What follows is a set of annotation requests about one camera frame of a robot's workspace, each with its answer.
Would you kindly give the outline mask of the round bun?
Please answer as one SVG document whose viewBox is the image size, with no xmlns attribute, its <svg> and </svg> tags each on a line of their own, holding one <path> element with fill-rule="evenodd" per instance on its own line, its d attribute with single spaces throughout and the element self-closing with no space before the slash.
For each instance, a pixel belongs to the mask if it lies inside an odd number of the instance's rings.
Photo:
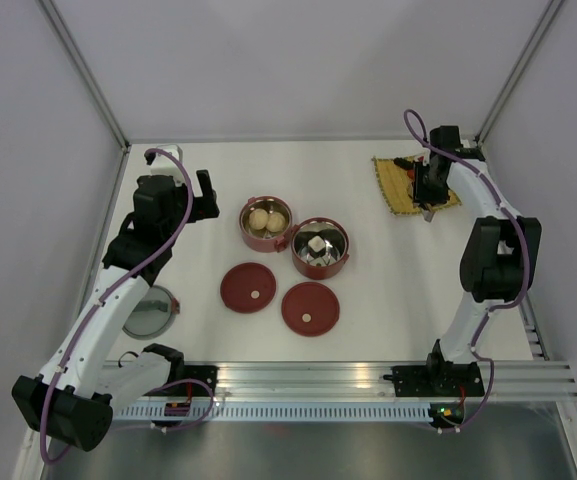
<svg viewBox="0 0 577 480">
<path fill-rule="evenodd" d="M 273 211 L 268 215 L 266 230 L 270 233 L 281 233 L 285 230 L 287 220 L 279 211 Z"/>
<path fill-rule="evenodd" d="M 255 231 L 264 230 L 267 223 L 268 215 L 269 213 L 262 208 L 256 208 L 252 210 L 248 217 L 249 227 Z"/>
</svg>

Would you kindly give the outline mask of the white rice black sushi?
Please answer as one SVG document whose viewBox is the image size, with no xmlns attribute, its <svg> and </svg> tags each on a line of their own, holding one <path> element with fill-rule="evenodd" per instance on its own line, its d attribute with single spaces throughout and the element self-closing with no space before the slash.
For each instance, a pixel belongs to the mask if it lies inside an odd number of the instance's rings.
<svg viewBox="0 0 577 480">
<path fill-rule="evenodd" d="M 312 237 L 308 241 L 307 245 L 312 255 L 320 255 L 321 252 L 326 249 L 325 240 L 318 235 Z"/>
</svg>

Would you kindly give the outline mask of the metal tongs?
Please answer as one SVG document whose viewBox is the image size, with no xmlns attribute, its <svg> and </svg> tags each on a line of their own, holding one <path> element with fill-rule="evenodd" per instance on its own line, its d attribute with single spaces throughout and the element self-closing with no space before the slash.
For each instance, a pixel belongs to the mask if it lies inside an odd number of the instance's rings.
<svg viewBox="0 0 577 480">
<path fill-rule="evenodd" d="M 420 212 L 426 222 L 431 222 L 435 216 L 436 209 L 433 206 L 421 206 Z"/>
</svg>

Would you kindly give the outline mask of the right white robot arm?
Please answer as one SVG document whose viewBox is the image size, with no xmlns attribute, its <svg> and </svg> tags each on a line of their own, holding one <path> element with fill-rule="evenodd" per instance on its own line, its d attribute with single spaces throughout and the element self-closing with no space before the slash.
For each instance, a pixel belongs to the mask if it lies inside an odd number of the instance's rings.
<svg viewBox="0 0 577 480">
<path fill-rule="evenodd" d="M 457 126 L 436 127 L 424 134 L 421 144 L 429 154 L 413 168 L 413 204 L 431 220 L 431 210 L 455 194 L 472 217 L 459 264 L 462 300 L 437 341 L 444 360 L 424 371 L 427 388 L 446 395 L 461 381 L 455 364 L 479 358 L 476 345 L 493 314 L 514 308 L 526 296 L 535 275 L 542 226 L 510 205 L 483 155 L 464 147 Z"/>
</svg>

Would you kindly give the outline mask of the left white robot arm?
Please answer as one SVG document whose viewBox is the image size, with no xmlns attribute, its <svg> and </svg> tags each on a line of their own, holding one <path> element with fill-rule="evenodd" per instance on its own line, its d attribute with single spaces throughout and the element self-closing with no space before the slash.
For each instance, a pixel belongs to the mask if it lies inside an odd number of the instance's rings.
<svg viewBox="0 0 577 480">
<path fill-rule="evenodd" d="M 188 177 L 138 178 L 133 210 L 110 242 L 91 297 L 72 330 L 39 374 L 20 376 L 14 383 L 12 397 L 39 435 L 45 464 L 58 461 L 48 452 L 52 440 L 85 452 L 96 448 L 114 415 L 142 396 L 174 396 L 185 385 L 213 395 L 205 380 L 187 375 L 182 352 L 158 343 L 146 346 L 128 366 L 103 372 L 128 318 L 171 259 L 181 230 L 219 215 L 209 172 L 200 170 L 197 178 L 199 196 Z"/>
</svg>

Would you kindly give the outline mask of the yellow bamboo mat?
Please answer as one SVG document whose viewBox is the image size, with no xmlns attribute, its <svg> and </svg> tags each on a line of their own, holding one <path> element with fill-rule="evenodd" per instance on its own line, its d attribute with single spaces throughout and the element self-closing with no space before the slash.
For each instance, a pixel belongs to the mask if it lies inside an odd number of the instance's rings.
<svg viewBox="0 0 577 480">
<path fill-rule="evenodd" d="M 422 160 L 422 154 L 400 158 L 406 158 L 415 164 Z M 413 180 L 408 178 L 406 173 L 409 170 L 399 168 L 392 159 L 371 159 L 379 190 L 389 211 L 396 216 L 421 215 L 420 207 L 412 200 Z"/>
</svg>

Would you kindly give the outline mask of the left red steel bowl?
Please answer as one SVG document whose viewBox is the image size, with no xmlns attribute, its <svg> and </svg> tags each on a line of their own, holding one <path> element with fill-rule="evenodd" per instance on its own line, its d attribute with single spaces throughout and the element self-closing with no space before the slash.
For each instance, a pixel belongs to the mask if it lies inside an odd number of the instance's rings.
<svg viewBox="0 0 577 480">
<path fill-rule="evenodd" d="M 239 214 L 244 243 L 254 251 L 284 251 L 292 235 L 293 215 L 288 204 L 274 196 L 251 197 Z"/>
</svg>

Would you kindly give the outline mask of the red steel bowl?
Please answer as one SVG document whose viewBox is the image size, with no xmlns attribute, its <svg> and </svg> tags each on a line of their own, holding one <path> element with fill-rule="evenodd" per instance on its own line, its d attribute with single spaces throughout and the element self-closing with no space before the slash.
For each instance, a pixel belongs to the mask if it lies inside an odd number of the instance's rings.
<svg viewBox="0 0 577 480">
<path fill-rule="evenodd" d="M 292 235 L 293 215 L 288 204 L 274 196 L 251 197 L 239 214 L 244 243 L 254 251 L 284 251 Z"/>
<path fill-rule="evenodd" d="M 292 228 L 293 264 L 311 280 L 327 280 L 339 274 L 349 259 L 349 248 L 345 229 L 330 218 L 309 218 Z"/>
</svg>

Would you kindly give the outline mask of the left red lid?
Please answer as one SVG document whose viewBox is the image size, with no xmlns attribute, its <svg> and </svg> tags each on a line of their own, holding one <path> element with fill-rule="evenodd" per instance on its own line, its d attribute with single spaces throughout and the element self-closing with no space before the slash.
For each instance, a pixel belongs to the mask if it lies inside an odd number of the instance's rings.
<svg viewBox="0 0 577 480">
<path fill-rule="evenodd" d="M 228 309 L 251 314 L 267 307 L 276 289 L 277 282 L 269 268 L 260 263 L 246 262 L 236 265 L 224 275 L 220 296 Z"/>
</svg>

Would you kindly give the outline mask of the red lid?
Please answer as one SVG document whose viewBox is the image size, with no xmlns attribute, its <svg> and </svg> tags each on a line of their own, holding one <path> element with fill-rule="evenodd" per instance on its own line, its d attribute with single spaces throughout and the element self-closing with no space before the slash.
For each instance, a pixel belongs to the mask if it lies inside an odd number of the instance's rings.
<svg viewBox="0 0 577 480">
<path fill-rule="evenodd" d="M 290 288 L 281 303 L 284 323 L 296 334 L 317 337 L 329 332 L 340 318 L 340 303 L 334 292 L 317 282 L 302 282 Z"/>
<path fill-rule="evenodd" d="M 220 296 L 228 309 L 251 314 L 267 307 L 276 289 L 277 282 L 269 268 L 260 263 L 246 262 L 236 265 L 224 275 Z"/>
</svg>

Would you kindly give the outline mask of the right red steel bowl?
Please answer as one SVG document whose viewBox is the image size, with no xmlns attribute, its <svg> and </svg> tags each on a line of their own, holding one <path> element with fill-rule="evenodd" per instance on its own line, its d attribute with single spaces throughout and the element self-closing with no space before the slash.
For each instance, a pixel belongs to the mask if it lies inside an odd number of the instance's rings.
<svg viewBox="0 0 577 480">
<path fill-rule="evenodd" d="M 349 248 L 345 229 L 330 218 L 309 218 L 292 228 L 293 264 L 311 280 L 327 280 L 339 274 L 349 259 Z"/>
</svg>

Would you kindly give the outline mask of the grey transparent lid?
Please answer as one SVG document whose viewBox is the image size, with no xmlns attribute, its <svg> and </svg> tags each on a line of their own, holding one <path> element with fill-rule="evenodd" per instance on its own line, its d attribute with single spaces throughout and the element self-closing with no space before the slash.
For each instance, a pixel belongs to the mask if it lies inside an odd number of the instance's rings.
<svg viewBox="0 0 577 480">
<path fill-rule="evenodd" d="M 123 325 L 123 332 L 137 340 L 162 335 L 180 313 L 179 300 L 166 288 L 154 285 L 137 303 Z"/>
</svg>

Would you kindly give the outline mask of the aluminium frame post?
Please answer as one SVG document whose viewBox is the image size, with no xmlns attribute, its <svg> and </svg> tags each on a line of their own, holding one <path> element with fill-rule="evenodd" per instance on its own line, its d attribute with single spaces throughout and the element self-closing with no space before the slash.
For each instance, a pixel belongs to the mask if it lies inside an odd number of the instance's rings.
<svg viewBox="0 0 577 480">
<path fill-rule="evenodd" d="M 36 4 L 56 36 L 58 43 L 66 54 L 69 62 L 76 71 L 80 81 L 87 91 L 87 94 L 101 116 L 103 123 L 121 151 L 126 152 L 130 147 L 130 141 L 112 111 L 106 96 L 81 52 L 81 49 L 79 48 L 71 29 L 67 25 L 63 14 L 58 8 L 57 3 L 53 0 L 37 0 Z"/>
<path fill-rule="evenodd" d="M 546 2 L 545 7 L 540 13 L 519 55 L 515 59 L 508 75 L 506 76 L 501 89 L 488 109 L 481 126 L 473 137 L 476 145 L 483 145 L 490 136 L 493 128 L 501 117 L 504 108 L 507 106 L 514 91 L 517 89 L 525 73 L 535 60 L 539 49 L 566 4 L 566 0 L 549 0 Z"/>
</svg>

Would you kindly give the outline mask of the right aluminium frame post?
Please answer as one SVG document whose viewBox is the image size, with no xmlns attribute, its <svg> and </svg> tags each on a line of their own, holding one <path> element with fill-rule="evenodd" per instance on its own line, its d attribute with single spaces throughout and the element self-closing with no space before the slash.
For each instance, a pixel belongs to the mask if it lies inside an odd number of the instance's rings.
<svg viewBox="0 0 577 480">
<path fill-rule="evenodd" d="M 519 55 L 515 59 L 508 75 L 506 76 L 501 89 L 488 109 L 481 126 L 473 137 L 476 145 L 483 145 L 490 136 L 493 128 L 501 117 L 504 108 L 507 106 L 514 91 L 517 89 L 525 73 L 535 60 L 539 49 L 566 4 L 566 0 L 549 0 L 546 2 L 545 7 L 540 13 Z"/>
</svg>

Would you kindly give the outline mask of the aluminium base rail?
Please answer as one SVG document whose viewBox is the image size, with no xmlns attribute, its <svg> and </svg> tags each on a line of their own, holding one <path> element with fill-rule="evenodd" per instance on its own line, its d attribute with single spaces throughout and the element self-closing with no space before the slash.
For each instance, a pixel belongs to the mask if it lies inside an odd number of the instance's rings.
<svg viewBox="0 0 577 480">
<path fill-rule="evenodd" d="M 403 402 L 403 362 L 218 362 L 208 383 L 218 399 L 235 402 Z M 577 401 L 577 383 L 564 361 L 479 364 L 492 402 Z"/>
</svg>

